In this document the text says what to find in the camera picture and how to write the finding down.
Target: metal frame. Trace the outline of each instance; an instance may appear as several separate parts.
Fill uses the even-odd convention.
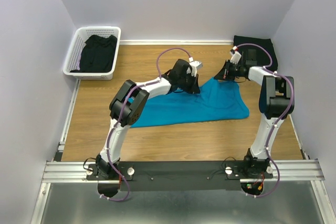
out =
[[[80,80],[77,80],[70,101],[70,106],[65,120],[64,128],[59,141],[58,146],[59,152],[63,152],[64,150],[73,109],[76,103],[79,85]],[[280,169],[281,181],[310,180],[324,223],[334,224],[336,223],[336,216],[332,209],[327,191],[323,183],[324,175],[321,170],[320,164],[318,160],[310,160],[308,155],[304,152],[302,148],[302,143],[298,139],[297,132],[293,120],[291,118],[291,115],[290,119],[294,128],[297,141],[306,159],[296,161],[293,160],[276,161]],[[42,221],[51,183],[118,183],[119,182],[117,180],[100,181],[100,182],[87,181],[86,171],[83,169],[82,165],[83,165],[82,162],[47,162],[44,175],[42,178],[40,191],[35,204],[35,209],[31,219],[31,224],[38,224],[41,223]],[[274,170],[273,172],[274,178],[265,180],[272,181],[277,179],[277,173],[273,164],[272,168]],[[240,181],[249,182],[253,180],[241,179]]]

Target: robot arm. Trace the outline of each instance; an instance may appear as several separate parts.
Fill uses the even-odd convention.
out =
[[[248,150],[247,156],[250,156],[252,159],[268,159],[265,147],[269,134],[272,131],[268,141],[268,152],[270,153],[279,127],[287,115],[294,109],[294,103],[292,103],[288,113],[278,121],[274,129],[272,129],[274,122],[280,117],[289,104],[291,97],[290,87],[283,78],[270,73],[264,67],[239,66],[238,62],[241,55],[237,51],[237,48],[233,48],[230,53],[232,55],[231,60],[225,62],[221,71],[215,76],[215,79],[235,80],[236,77],[245,77],[261,86],[259,97],[261,122],[256,139]],[[293,78],[287,78],[293,85]]]
[[[111,177],[110,165],[120,159],[121,147],[128,129],[140,117],[146,101],[158,95],[177,89],[187,93],[200,93],[197,71],[202,67],[199,61],[179,59],[173,69],[163,76],[147,82],[127,80],[110,104],[110,129],[104,148],[96,157],[96,166],[104,177]]]

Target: wooden table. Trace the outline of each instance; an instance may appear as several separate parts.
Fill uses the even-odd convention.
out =
[[[72,115],[62,161],[84,161],[95,157],[105,143],[110,118],[109,104],[127,79],[152,80],[158,72],[155,60],[159,53],[173,46],[120,46],[111,81],[81,81]],[[203,63],[199,84],[204,84],[230,58],[232,46],[183,46],[195,60]],[[160,59],[165,72],[178,58],[187,60],[180,50],[172,50]],[[211,121],[129,129],[122,147],[123,161],[205,161],[228,156],[242,159],[253,143],[259,123],[260,86],[246,81],[240,85],[241,97],[250,109],[243,120]],[[278,131],[272,148],[274,159],[302,159],[298,142],[287,118]]]

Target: dark gray panel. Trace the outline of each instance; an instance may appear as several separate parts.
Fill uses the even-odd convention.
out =
[[[267,183],[265,190],[274,183]],[[133,192],[100,199],[97,184],[53,184],[42,223],[323,223],[310,182],[281,182],[265,198],[239,191]]]

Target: gray wall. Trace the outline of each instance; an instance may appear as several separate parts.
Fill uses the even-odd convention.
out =
[[[293,0],[62,0],[77,28],[116,25],[122,39],[270,37]]]
[[[310,157],[321,163],[334,209],[335,17],[335,0],[295,0],[273,38],[279,70],[295,78],[298,135]]]
[[[30,223],[74,81],[61,72],[75,27],[61,0],[0,0],[0,223]]]

